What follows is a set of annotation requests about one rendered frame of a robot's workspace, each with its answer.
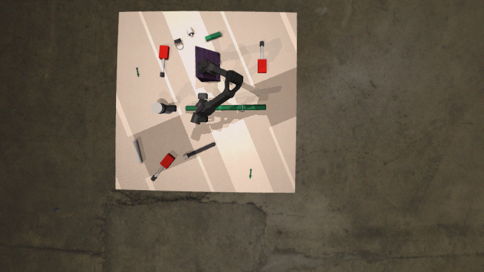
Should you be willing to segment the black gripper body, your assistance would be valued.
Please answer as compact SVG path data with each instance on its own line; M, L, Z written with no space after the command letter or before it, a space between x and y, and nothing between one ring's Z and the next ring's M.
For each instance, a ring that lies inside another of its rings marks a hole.
M207 93L198 93L198 99L208 99L208 94ZM202 116L202 119L200 122L208 122L208 116L204 117Z

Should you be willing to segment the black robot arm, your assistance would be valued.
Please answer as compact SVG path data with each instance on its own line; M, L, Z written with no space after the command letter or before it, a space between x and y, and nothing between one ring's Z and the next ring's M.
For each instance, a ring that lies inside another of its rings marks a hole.
M201 63L197 63L197 69L198 69L198 72L201 72L204 74L209 72L212 75L220 74L226 78L224 81L225 88L221 94L219 94L214 99L209 101L205 101L204 99L200 98L199 102L196 103L195 105L196 111L193 112L190 122L200 125L202 116L207 117L213 114L213 112L215 112L216 108L219 105L223 104L228 99L234 97L235 92L237 92L240 89L243 83L243 76L234 70L227 71L225 69L222 69L218 65L216 65L215 63L212 63L207 59L203 59ZM229 82L232 82L233 84L235 84L236 87L230 90Z

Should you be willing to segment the red box with grey handle and black knob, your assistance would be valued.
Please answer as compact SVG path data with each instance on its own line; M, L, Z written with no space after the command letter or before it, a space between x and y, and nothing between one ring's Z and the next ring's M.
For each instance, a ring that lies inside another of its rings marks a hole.
M160 77L164 77L164 62L165 62L165 59L168 59L169 52L170 52L169 46L164 46L164 45L159 46L159 58L163 60L162 61L162 70L161 70L161 73L159 75Z
M258 60L258 73L267 73L267 60L263 59L264 41L260 42L260 47L261 47L261 60Z
M168 168L170 166L170 164L175 160L175 158L171 155L171 154L167 154L164 159L160 162L160 164L162 165L160 167L160 170L151 178L151 181L155 181L158 174L161 172L161 170L163 168Z

